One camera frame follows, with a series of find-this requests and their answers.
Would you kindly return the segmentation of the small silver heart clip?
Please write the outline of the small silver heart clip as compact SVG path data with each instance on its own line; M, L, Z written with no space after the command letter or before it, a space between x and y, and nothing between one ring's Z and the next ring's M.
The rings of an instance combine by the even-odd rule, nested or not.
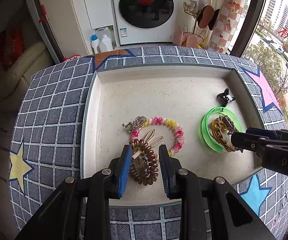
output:
M150 169L147 157L140 148L133 149L131 169L138 172L140 175L147 177Z

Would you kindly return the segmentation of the beige sofa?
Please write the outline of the beige sofa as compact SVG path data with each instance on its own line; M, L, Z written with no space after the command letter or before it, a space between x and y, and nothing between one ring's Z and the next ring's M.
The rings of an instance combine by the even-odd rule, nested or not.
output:
M43 42L36 42L8 69L0 71L0 111L18 111L30 85L31 77L53 65Z

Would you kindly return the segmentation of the blue checkered star tablecloth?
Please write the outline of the blue checkered star tablecloth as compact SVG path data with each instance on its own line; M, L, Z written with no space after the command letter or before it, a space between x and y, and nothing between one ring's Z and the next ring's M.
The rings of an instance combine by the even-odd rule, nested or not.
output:
M142 63L206 63L236 68L256 104L265 129L285 128L275 106L266 106L264 90L252 80L258 66L244 58L203 49L140 47L104 56L81 57L40 70L31 78L11 141L10 201L20 231L68 176L80 177L84 109L95 70ZM234 185L238 193L261 200L258 215L276 239L288 226L288 177L263 169ZM177 239L180 205L111 209L112 239Z

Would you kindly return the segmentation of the green translucent bangle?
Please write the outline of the green translucent bangle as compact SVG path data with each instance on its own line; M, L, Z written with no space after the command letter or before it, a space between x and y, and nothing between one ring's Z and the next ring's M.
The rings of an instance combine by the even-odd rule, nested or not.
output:
M239 132L242 132L242 125L234 112L225 107L213 107L201 121L201 136L209 148L216 152L223 152L224 150L227 152L243 152L240 148L232 145L231 135L227 135L226 127L222 122L223 115L227 115Z

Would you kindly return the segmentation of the white plastic bottle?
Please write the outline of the white plastic bottle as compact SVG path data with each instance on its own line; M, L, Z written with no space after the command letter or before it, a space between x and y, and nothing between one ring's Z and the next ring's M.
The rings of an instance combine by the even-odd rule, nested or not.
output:
M101 53L113 50L113 44L111 38L107 34L103 34L103 37L99 44L99 48Z

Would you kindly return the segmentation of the metal slipper rack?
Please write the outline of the metal slipper rack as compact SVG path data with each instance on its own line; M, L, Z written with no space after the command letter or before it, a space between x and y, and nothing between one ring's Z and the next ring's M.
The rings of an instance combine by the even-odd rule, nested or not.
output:
M214 9L207 0L190 0L183 2L183 11L194 18L192 31L187 31L187 25L183 29L178 28L174 33L172 43L179 47L201 48L207 39L204 29L208 28L213 31L220 10Z

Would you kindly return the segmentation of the red handled mop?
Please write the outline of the red handled mop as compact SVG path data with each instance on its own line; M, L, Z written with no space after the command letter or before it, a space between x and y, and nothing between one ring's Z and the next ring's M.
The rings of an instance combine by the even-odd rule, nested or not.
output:
M40 16L35 5L29 6L29 12L53 61L55 63L60 63L60 50L57 41L55 40L55 36L53 35L53 31L51 30L49 23L46 22L46 16Z

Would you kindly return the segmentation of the green shallow tray box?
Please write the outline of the green shallow tray box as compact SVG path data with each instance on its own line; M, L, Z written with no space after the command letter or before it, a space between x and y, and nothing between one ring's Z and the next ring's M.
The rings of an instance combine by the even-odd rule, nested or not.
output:
M216 152L201 136L201 121L220 105L217 95L229 88L228 104L242 131L263 126L247 86L237 70L202 64L158 64L99 70L93 75L85 105L81 175L93 176L120 156L131 139L151 130L163 136L183 168L213 179L237 183L258 172L260 158L251 151ZM142 128L128 132L122 124L145 116Z

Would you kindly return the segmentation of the pink checkered box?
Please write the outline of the pink checkered box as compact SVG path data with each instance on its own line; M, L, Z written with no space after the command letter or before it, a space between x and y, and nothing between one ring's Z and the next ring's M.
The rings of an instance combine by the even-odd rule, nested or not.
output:
M226 53L240 21L244 0L223 0L209 40L209 49Z

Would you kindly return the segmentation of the blue cap detergent bottle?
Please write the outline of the blue cap detergent bottle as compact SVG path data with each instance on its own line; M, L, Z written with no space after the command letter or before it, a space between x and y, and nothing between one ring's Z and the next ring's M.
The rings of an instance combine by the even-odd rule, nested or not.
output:
M91 47L95 54L100 53L99 45L100 45L100 39L97 37L96 34L93 34L91 36Z

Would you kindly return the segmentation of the black claw hair clip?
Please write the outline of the black claw hair clip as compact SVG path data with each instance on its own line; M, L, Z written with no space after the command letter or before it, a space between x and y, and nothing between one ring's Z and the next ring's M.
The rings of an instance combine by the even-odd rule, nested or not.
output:
M228 103L236 100L236 98L230 95L229 88L226 88L224 92L218 94L217 99L221 103L222 107L227 107Z

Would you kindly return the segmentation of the lower white washing machine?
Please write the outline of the lower white washing machine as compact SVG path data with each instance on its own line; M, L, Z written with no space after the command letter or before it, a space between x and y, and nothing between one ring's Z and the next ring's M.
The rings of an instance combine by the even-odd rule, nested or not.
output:
M171 42L179 0L113 0L120 45Z

